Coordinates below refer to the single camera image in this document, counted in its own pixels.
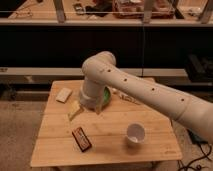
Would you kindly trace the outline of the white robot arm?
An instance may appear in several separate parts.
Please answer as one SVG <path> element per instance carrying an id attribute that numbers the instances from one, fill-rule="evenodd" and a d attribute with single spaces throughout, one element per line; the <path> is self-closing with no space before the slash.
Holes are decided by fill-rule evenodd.
<path id="1" fill-rule="evenodd" d="M 108 51 L 87 58 L 79 102 L 97 113 L 101 111 L 106 86 L 116 88 L 185 126 L 213 143 L 213 103 L 194 95 L 151 82 L 115 67 L 116 58 Z"/>

